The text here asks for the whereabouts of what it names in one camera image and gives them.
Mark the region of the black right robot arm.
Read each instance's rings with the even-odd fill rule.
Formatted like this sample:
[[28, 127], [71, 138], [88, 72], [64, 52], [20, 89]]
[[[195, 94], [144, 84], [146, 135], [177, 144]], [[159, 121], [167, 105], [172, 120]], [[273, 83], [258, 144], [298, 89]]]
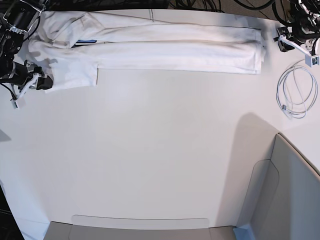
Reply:
[[40, 25], [46, 0], [15, 0], [0, 18], [0, 83], [35, 90], [48, 90], [53, 80], [40, 66], [14, 62], [15, 55]]

